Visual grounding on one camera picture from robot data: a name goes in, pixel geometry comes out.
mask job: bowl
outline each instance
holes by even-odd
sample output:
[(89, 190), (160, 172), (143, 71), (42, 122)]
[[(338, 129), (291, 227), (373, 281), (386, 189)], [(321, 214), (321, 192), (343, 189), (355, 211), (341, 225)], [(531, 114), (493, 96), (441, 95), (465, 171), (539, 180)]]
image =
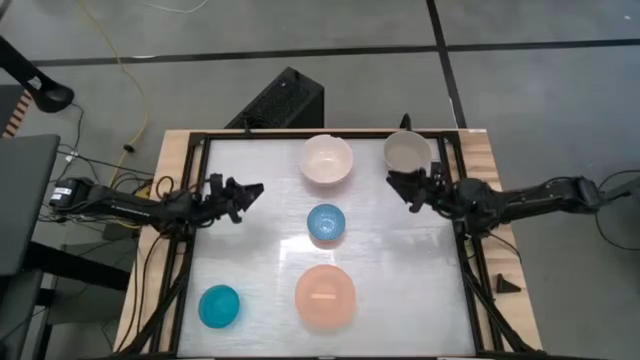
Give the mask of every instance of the bowl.
[(343, 139), (317, 135), (304, 143), (300, 168), (312, 182), (319, 185), (339, 183), (352, 167), (353, 152)]
[(384, 159), (391, 170), (410, 173), (421, 167), (430, 168), (431, 147), (420, 134), (398, 131), (384, 142)]
[(319, 241), (336, 241), (346, 226), (344, 214), (331, 204), (318, 205), (307, 216), (307, 227)]
[(200, 298), (198, 315), (213, 329), (221, 329), (233, 322), (240, 309), (238, 293), (227, 285), (216, 285)]
[(356, 310), (353, 281), (337, 266), (317, 265), (298, 280), (295, 303), (300, 318), (312, 328), (337, 329), (348, 325)]

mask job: white tabletop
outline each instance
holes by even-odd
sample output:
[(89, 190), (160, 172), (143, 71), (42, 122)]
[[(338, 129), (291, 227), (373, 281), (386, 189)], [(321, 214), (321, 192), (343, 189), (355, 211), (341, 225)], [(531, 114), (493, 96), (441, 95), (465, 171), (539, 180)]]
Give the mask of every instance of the white tabletop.
[[(261, 182), (265, 191), (243, 214), (196, 235), (178, 356), (429, 356), (474, 353), (451, 223), (428, 207), (411, 214), (386, 183), (383, 139), (347, 139), (354, 168), (341, 184), (317, 188), (302, 177), (304, 140), (215, 140), (207, 174)], [(432, 153), (439, 161), (435, 141)], [(344, 241), (317, 248), (309, 211), (330, 203), (345, 214)], [(309, 268), (342, 268), (356, 288), (357, 311), (340, 330), (318, 333), (300, 320), (294, 292)], [(198, 317), (210, 287), (240, 296), (224, 329)]]

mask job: black cable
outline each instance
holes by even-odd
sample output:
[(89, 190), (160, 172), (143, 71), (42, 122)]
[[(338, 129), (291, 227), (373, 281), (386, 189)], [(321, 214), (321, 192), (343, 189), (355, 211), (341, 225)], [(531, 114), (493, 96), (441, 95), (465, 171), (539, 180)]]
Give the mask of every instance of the black cable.
[[(76, 129), (76, 140), (75, 140), (75, 142), (73, 144), (73, 147), (67, 145), (67, 146), (69, 146), (69, 148), (71, 149), (71, 152), (73, 153), (73, 152), (77, 152), (78, 151), (78, 144), (80, 144), (80, 128), (82, 127), (82, 118), (84, 117), (84, 109), (80, 105), (77, 105), (77, 104), (74, 104), (74, 103), (71, 103), (69, 105), (74, 106), (74, 107), (76, 107), (76, 108), (78, 108), (80, 110), (80, 117), (78, 117), (78, 122), (77, 122), (77, 125), (76, 125), (76, 127), (77, 127), (77, 129)], [(71, 166), (71, 163), (73, 162), (73, 159), (74, 158), (71, 158), (71, 161), (69, 161), (69, 162), (67, 162), (65, 164), (64, 168), (62, 168), (62, 172), (60, 173), (60, 176), (58, 176), (56, 179), (49, 180), (49, 183), (53, 183), (53, 182), (56, 182), (56, 181), (60, 180), (67, 173), (67, 170), (69, 170), (69, 167)]]
[(151, 184), (153, 184), (153, 179), (146, 179), (142, 182), (142, 184), (140, 184), (137, 188), (135, 188), (131, 194), (135, 195), (138, 193), (138, 191), (144, 189), (147, 186), (151, 186)]
[(149, 265), (149, 259), (153, 256), (153, 249), (156, 247), (156, 244), (160, 240), (160, 235), (156, 238), (156, 240), (151, 245), (149, 252), (147, 253), (147, 258), (144, 260), (144, 266), (142, 267), (142, 289), (140, 290), (140, 309), (138, 310), (138, 324), (136, 326), (136, 333), (140, 332), (140, 324), (142, 323), (142, 309), (144, 307), (144, 290), (145, 290), (145, 281), (147, 279), (147, 268)]
[(91, 168), (91, 172), (93, 173), (93, 177), (94, 179), (96, 179), (96, 184), (101, 184), (100, 182), (100, 178), (98, 177), (98, 173), (96, 172), (96, 168), (93, 167), (93, 164), (90, 161), (86, 161), (86, 163), (89, 165), (89, 167)]
[(173, 284), (169, 287), (164, 298), (158, 302), (158, 306), (154, 310), (149, 320), (147, 320), (146, 324), (140, 331), (138, 335), (129, 343), (129, 345), (122, 349), (122, 351), (118, 351), (118, 355), (132, 355), (138, 354), (142, 351), (145, 344), (148, 342), (149, 337), (155, 331), (158, 326), (161, 326), (162, 320), (164, 316), (173, 303), (173, 300), (176, 298), (178, 293), (182, 291), (182, 289), (186, 286), (188, 280), (188, 262), (183, 261), (182, 266), (180, 267), (180, 271), (178, 271), (178, 275), (176, 275), (173, 280)]
[(136, 184), (136, 186), (140, 186), (140, 183), (143, 181), (140, 178), (126, 178), (126, 179), (122, 179), (118, 182), (114, 182), (114, 185), (112, 187), (112, 189), (117, 190), (122, 184), (128, 182), (128, 181), (137, 181), (138, 183)]
[(102, 335), (104, 336), (104, 339), (107, 341), (107, 344), (109, 344), (109, 351), (113, 351), (113, 344), (111, 343), (111, 340), (109, 340), (109, 336), (105, 332), (105, 328), (107, 327), (107, 325), (109, 325), (109, 321), (107, 321), (102, 325), (102, 327), (100, 328), (100, 331), (102, 331)]
[(115, 179), (113, 179), (113, 182), (115, 183), (116, 181), (123, 179), (125, 176), (133, 176), (134, 178), (138, 177), (138, 175), (132, 173), (131, 171), (123, 171), (120, 175), (116, 176)]
[(127, 331), (124, 333), (122, 337), (122, 342), (120, 346), (116, 349), (116, 352), (119, 352), (122, 349), (122, 346), (127, 341), (127, 337), (131, 332), (131, 328), (133, 327), (133, 319), (135, 319), (136, 307), (138, 306), (138, 254), (136, 253), (136, 259), (133, 261), (133, 311), (131, 312), (131, 321), (129, 321), (129, 326), (127, 327)]
[(169, 193), (173, 192), (173, 188), (175, 186), (175, 182), (173, 181), (173, 178), (171, 176), (165, 175), (165, 176), (161, 177), (160, 180), (158, 180), (158, 183), (156, 183), (156, 195), (158, 196), (158, 199), (162, 199), (162, 195), (160, 195), (160, 185), (165, 180), (169, 180), (169, 182), (171, 184), (170, 188), (169, 188)]
[(75, 157), (77, 157), (78, 159), (82, 159), (82, 160), (89, 161), (89, 162), (96, 163), (96, 164), (100, 164), (100, 165), (109, 166), (109, 167), (116, 168), (116, 169), (122, 169), (122, 170), (127, 170), (127, 171), (131, 171), (131, 172), (135, 172), (135, 173), (138, 173), (138, 174), (143, 174), (143, 175), (153, 176), (153, 173), (150, 173), (150, 172), (141, 171), (141, 170), (136, 170), (136, 169), (131, 169), (131, 168), (124, 167), (124, 166), (113, 165), (113, 164), (108, 163), (108, 162), (105, 162), (105, 161), (96, 160), (96, 159), (88, 158), (88, 157), (81, 156), (81, 155), (73, 155), (73, 154), (70, 154), (70, 153), (68, 153), (68, 152), (64, 152), (64, 151), (60, 151), (60, 150), (57, 150), (57, 153), (58, 153), (58, 154), (62, 154), (62, 155), (75, 156)]
[(508, 247), (510, 247), (513, 250), (513, 252), (515, 252), (516, 255), (518, 255), (518, 259), (520, 259), (520, 262), (522, 262), (522, 256), (520, 256), (520, 251), (518, 251), (518, 249), (516, 249), (515, 246), (511, 245), (507, 240), (499, 237), (498, 235), (496, 235), (494, 233), (489, 233), (489, 236), (493, 236), (494, 238), (500, 240), (503, 244), (505, 244)]
[(101, 248), (103, 248), (103, 247), (105, 247), (105, 246), (107, 246), (107, 245), (115, 244), (115, 243), (116, 243), (116, 242), (118, 242), (118, 241), (120, 241), (120, 240), (117, 240), (117, 241), (110, 241), (110, 242), (105, 242), (105, 243), (99, 244), (99, 245), (97, 245), (97, 246), (92, 247), (91, 249), (89, 249), (89, 250), (87, 250), (87, 251), (83, 251), (83, 252), (81, 252), (80, 254), (75, 254), (75, 256), (83, 256), (83, 255), (87, 255), (87, 254), (88, 254), (88, 253), (90, 253), (90, 252), (93, 252), (93, 251), (95, 251), (95, 250), (101, 249)]
[(200, 187), (200, 186), (202, 186), (202, 185), (204, 185), (204, 184), (206, 184), (206, 183), (208, 183), (208, 182), (210, 182), (210, 181), (211, 181), (211, 178), (209, 178), (209, 179), (205, 179), (205, 180), (200, 181), (200, 182), (197, 182), (197, 183), (195, 183), (195, 184), (193, 184), (193, 185), (189, 186), (189, 190), (193, 190), (193, 189), (195, 189), (195, 188), (197, 188), (197, 187)]
[(14, 332), (16, 332), (16, 330), (20, 329), (20, 327), (24, 324), (27, 323), (27, 321), (31, 321), (31, 319), (33, 319), (34, 317), (40, 315), (42, 312), (44, 312), (45, 310), (47, 310), (47, 308), (45, 307), (44, 309), (40, 309), (39, 311), (36, 311), (35, 313), (29, 315), (26, 319), (22, 320), (21, 322), (18, 323), (18, 325), (16, 325), (13, 329), (11, 329), (11, 331), (9, 331), (7, 333), (7, 335), (3, 336), (2, 339), (0, 339), (0, 343), (2, 343), (5, 339), (7, 339), (9, 336), (11, 336), (11, 334), (13, 334)]
[[(598, 192), (600, 192), (602, 190), (602, 187), (611, 179), (613, 179), (616, 176), (622, 175), (622, 174), (637, 174), (640, 173), (640, 170), (623, 170), (623, 171), (618, 171), (615, 172), (609, 176), (607, 176), (598, 186)], [(616, 243), (614, 243), (613, 241), (611, 241), (605, 234), (604, 231), (602, 230), (602, 226), (600, 225), (600, 219), (598, 219), (598, 213), (596, 212), (594, 214), (594, 218), (596, 220), (596, 227), (598, 228), (598, 232), (600, 233), (600, 236), (602, 236), (602, 239), (604, 239), (604, 241), (608, 242), (610, 245), (620, 249), (620, 250), (626, 250), (626, 251), (640, 251), (640, 248), (630, 248), (630, 247), (626, 247), (626, 246), (622, 246), (622, 245), (618, 245)]]

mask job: yellow cable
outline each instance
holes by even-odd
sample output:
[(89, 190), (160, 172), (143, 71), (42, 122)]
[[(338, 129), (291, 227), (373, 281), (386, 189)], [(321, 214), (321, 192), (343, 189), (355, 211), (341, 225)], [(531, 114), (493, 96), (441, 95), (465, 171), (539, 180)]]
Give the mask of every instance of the yellow cable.
[(139, 226), (139, 225), (138, 225), (138, 226), (135, 226), (135, 225), (129, 225), (129, 224), (127, 224), (127, 223), (123, 223), (122, 221), (119, 221), (119, 220), (116, 220), (116, 222), (117, 222), (120, 226), (124, 226), (124, 227), (129, 228), (129, 229), (140, 229), (140, 226)]
[[(120, 55), (118, 55), (118, 51), (116, 50), (116, 47), (111, 42), (111, 39), (109, 39), (109, 36), (104, 31), (104, 28), (102, 27), (102, 25), (100, 25), (98, 20), (96, 20), (96, 18), (94, 18), (93, 15), (91, 15), (91, 12), (89, 12), (89, 9), (87, 9), (85, 0), (77, 0), (77, 1), (80, 7), (82, 8), (82, 11), (84, 12), (84, 14), (87, 15), (89, 20), (91, 20), (93, 25), (96, 27), (96, 29), (98, 29), (98, 31), (100, 32), (100, 34), (102, 35), (106, 43), (111, 48), (111, 51), (113, 52), (113, 55), (115, 56), (116, 61), (118, 62), (118, 65), (120, 65), (120, 70), (122, 70), (122, 72), (125, 75), (127, 75), (129, 79), (131, 79), (133, 84), (138, 89), (138, 92), (140, 92), (140, 96), (142, 97), (142, 105), (144, 107), (144, 124), (142, 125), (140, 130), (138, 130), (138, 133), (133, 137), (133, 139), (129, 141), (129, 145), (133, 146), (133, 144), (135, 144), (135, 142), (138, 140), (138, 138), (142, 135), (144, 130), (147, 128), (147, 125), (149, 125), (150, 117), (149, 117), (149, 103), (147, 102), (147, 97), (145, 96), (144, 91), (142, 90), (142, 86), (140, 86), (140, 83), (138, 82), (138, 80), (136, 80), (136, 78), (129, 72), (129, 70), (127, 70), (127, 68), (124, 66), (124, 64), (120, 60)], [(122, 165), (122, 162), (124, 161), (124, 158), (126, 156), (127, 156), (127, 151), (124, 151), (122, 153), (122, 156), (120, 156), (120, 160), (118, 160), (117, 166)], [(109, 181), (109, 187), (113, 186), (113, 182), (116, 179), (116, 175), (118, 175), (118, 170), (119, 168), (115, 168), (115, 170), (113, 171), (113, 176), (111, 176), (111, 180)], [(124, 223), (120, 223), (120, 224), (125, 227), (130, 227), (130, 225), (126, 226)]]

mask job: gray floor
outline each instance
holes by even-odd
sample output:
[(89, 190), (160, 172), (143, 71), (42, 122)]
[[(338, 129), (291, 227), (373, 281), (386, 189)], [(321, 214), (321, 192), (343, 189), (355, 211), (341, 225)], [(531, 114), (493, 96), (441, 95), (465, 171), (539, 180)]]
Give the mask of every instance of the gray floor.
[[(159, 3), (190, 8), (199, 1)], [(87, 4), (127, 56), (435, 43), (424, 1), (210, 0), (193, 14), (166, 13), (138, 1)], [(437, 5), (450, 44), (640, 37), (640, 5), (634, 1)], [(32, 59), (111, 56), (72, 0), (16, 0), (0, 21), (0, 34)], [(640, 47), (454, 53), (451, 62), (468, 125), (489, 129), (503, 186), (559, 175), (601, 181), (611, 172), (638, 168)], [(127, 164), (152, 171), (166, 129), (223, 127), (285, 66), (326, 87), (327, 126), (394, 126), (409, 112), (417, 126), (455, 127), (435, 53), (140, 64), (130, 69), (145, 89), (152, 123)], [(143, 121), (129, 80), (117, 66), (45, 71), (73, 87), (87, 110), (80, 152), (116, 161), (119, 144)], [(8, 83), (13, 81), (0, 74), (0, 84)], [(45, 115), (32, 107), (20, 135), (55, 132), (71, 143), (76, 119), (74, 109)], [(107, 181), (111, 171), (98, 171)], [(78, 163), (70, 174), (89, 171)], [(637, 219), (629, 215), (638, 209), (634, 199), (607, 209), (605, 231), (619, 243), (640, 247)], [(587, 216), (524, 220), (514, 231), (545, 349), (637, 358), (638, 253), (606, 244)], [(39, 226), (36, 236), (52, 245), (96, 239), (90, 231), (57, 225)], [(88, 333), (67, 326), (54, 335), (69, 347), (95, 344), (96, 354), (103, 354), (102, 334), (96, 331), (91, 341), (80, 337)], [(87, 354), (85, 349), (78, 354)], [(67, 356), (52, 349), (47, 359)]]

